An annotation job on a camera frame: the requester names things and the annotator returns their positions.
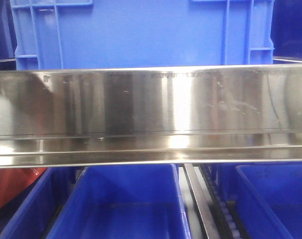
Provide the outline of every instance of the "blue plastic bin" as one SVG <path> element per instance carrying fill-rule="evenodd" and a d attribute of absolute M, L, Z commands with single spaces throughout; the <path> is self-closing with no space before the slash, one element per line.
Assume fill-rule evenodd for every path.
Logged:
<path fill-rule="evenodd" d="M 274 0 L 10 0 L 17 69 L 272 63 Z"/>
<path fill-rule="evenodd" d="M 302 164 L 236 169 L 237 212 L 251 239 L 302 239 Z"/>
<path fill-rule="evenodd" d="M 75 168 L 47 169 L 4 228 L 0 239 L 39 239 L 75 184 Z"/>
<path fill-rule="evenodd" d="M 302 60 L 302 0 L 277 0 L 272 39 L 275 56 Z"/>
<path fill-rule="evenodd" d="M 0 0 L 0 60 L 14 58 L 16 38 L 9 0 Z"/>
<path fill-rule="evenodd" d="M 47 239 L 190 239 L 176 166 L 89 167 Z"/>
<path fill-rule="evenodd" d="M 19 195 L 17 195 L 0 209 L 0 234 L 11 220 L 17 209 L 21 206 L 25 198 L 28 196 L 32 188 L 35 186 L 37 181 L 38 180 L 29 185 Z"/>

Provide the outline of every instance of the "metal rail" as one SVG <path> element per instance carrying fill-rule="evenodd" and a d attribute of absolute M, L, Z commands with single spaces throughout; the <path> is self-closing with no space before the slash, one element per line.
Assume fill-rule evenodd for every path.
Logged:
<path fill-rule="evenodd" d="M 302 160 L 302 64 L 0 72 L 0 167 Z"/>

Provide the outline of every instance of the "shelf lip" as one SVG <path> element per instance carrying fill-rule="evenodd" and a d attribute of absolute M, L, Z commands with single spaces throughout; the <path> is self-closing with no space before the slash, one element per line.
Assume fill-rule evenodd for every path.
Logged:
<path fill-rule="evenodd" d="M 287 142 L 270 144 L 273 137 Z M 291 140 L 299 137 L 302 133 L 0 140 L 0 168 L 302 161 L 302 144 Z M 174 145 L 178 140 L 189 145 Z"/>
<path fill-rule="evenodd" d="M 302 64 L 0 72 L 0 167 L 302 160 Z"/>

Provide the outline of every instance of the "stainless steel shelf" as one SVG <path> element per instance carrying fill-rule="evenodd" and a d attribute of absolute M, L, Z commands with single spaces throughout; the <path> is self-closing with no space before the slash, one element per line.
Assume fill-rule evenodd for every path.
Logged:
<path fill-rule="evenodd" d="M 302 64 L 0 72 L 0 168 L 302 160 Z"/>

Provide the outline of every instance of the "metal frame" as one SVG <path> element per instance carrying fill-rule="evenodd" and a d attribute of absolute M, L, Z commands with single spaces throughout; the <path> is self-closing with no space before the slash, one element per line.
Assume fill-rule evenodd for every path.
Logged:
<path fill-rule="evenodd" d="M 0 72 L 0 168 L 302 160 L 302 64 Z"/>

